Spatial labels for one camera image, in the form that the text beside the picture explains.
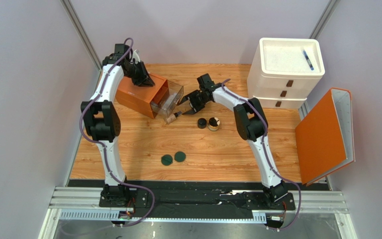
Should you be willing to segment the orange drawer box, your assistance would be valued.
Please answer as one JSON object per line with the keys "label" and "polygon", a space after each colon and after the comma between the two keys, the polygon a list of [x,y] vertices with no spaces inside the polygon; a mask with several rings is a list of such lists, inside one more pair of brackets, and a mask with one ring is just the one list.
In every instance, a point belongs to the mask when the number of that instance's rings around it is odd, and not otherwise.
{"label": "orange drawer box", "polygon": [[151,119],[157,115],[151,107],[151,103],[160,103],[168,92],[168,79],[157,74],[150,74],[155,85],[151,87],[138,87],[128,77],[123,77],[115,98],[117,102],[129,109],[141,113]]}

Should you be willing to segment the clear glitter bottle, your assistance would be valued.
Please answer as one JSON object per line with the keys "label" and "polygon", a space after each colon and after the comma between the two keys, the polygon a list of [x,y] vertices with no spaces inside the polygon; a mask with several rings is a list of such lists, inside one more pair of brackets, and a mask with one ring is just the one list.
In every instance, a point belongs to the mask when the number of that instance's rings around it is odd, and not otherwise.
{"label": "clear glitter bottle", "polygon": [[162,104],[161,110],[166,112],[171,112],[177,104],[176,96],[169,96],[166,101]]}

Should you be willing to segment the clear top drawer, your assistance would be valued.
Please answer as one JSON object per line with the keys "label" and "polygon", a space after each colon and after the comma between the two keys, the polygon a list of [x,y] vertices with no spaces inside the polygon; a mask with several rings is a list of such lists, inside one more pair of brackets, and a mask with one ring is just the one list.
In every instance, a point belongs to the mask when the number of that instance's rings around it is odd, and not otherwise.
{"label": "clear top drawer", "polygon": [[169,117],[183,94],[184,87],[182,85],[167,80],[150,102],[153,115],[162,118]]}

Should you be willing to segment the gold lid cream jar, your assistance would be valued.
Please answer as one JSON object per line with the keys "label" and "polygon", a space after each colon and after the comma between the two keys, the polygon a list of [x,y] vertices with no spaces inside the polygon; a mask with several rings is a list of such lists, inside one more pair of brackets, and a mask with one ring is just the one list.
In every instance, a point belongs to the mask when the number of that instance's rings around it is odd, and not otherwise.
{"label": "gold lid cream jar", "polygon": [[217,117],[211,117],[208,120],[208,128],[210,131],[217,131],[220,128],[220,119]]}

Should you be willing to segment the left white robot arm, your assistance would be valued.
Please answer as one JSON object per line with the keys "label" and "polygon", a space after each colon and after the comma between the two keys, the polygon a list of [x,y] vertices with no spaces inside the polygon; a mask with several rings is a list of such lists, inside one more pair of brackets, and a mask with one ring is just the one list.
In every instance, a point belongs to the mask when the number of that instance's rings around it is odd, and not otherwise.
{"label": "left white robot arm", "polygon": [[104,202],[121,206],[130,201],[130,188],[120,162],[118,136],[120,135],[120,118],[115,110],[113,100],[117,88],[124,77],[138,87],[153,87],[151,79],[138,53],[132,49],[133,39],[116,44],[114,52],[105,57],[102,65],[101,79],[96,91],[89,101],[81,103],[79,124],[85,128],[82,136],[97,145],[105,172],[104,187],[101,197]]}

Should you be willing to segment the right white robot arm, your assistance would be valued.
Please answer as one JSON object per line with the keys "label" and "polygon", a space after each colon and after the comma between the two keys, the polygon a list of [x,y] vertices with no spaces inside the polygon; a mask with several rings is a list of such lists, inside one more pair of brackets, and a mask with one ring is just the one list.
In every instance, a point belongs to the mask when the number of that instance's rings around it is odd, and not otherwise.
{"label": "right white robot arm", "polygon": [[269,201],[278,203],[287,194],[284,178],[279,174],[268,141],[268,122],[257,98],[242,97],[226,87],[229,79],[222,83],[212,81],[209,74],[197,78],[199,89],[182,97],[177,103],[188,102],[190,109],[185,115],[194,115],[209,102],[221,104],[234,113],[237,132],[248,142],[257,162],[264,193]]}

